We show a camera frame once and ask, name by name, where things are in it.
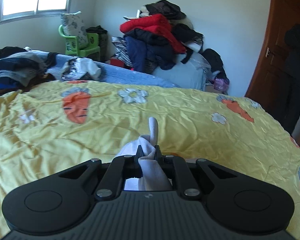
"door handle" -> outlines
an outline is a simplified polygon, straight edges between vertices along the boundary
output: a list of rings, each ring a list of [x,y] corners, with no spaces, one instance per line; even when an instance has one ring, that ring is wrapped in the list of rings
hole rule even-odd
[[[268,48],[267,48],[267,51],[266,51],[266,58],[268,58],[269,55],[274,56],[275,54],[274,54],[273,52],[271,52],[271,50],[270,50],[269,47],[268,47]]]

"patterned pillow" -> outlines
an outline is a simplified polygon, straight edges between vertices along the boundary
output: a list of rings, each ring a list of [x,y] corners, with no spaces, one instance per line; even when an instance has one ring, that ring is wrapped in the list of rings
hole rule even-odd
[[[81,19],[81,12],[61,13],[61,23],[65,35],[77,36],[79,38],[80,49],[88,46],[87,32]]]

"green plastic chair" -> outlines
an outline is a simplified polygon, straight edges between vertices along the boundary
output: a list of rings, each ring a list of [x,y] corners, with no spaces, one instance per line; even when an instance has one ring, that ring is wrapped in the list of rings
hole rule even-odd
[[[63,33],[63,26],[59,26],[59,34],[66,39],[66,55],[77,55],[78,57],[87,57],[92,53],[98,53],[100,61],[99,35],[97,33],[87,33],[89,44],[87,47],[80,49],[77,36],[66,36]]]

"wooden door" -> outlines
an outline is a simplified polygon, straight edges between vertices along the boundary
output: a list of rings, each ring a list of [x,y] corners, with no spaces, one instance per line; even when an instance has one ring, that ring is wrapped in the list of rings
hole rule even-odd
[[[280,96],[280,72],[290,48],[284,42],[287,30],[300,23],[300,0],[271,0],[265,40],[246,97],[268,112]]]

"window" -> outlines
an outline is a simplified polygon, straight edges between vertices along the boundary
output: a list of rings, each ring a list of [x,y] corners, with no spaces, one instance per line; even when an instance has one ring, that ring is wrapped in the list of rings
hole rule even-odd
[[[68,11],[69,0],[2,0],[0,22],[20,17],[58,15]]]

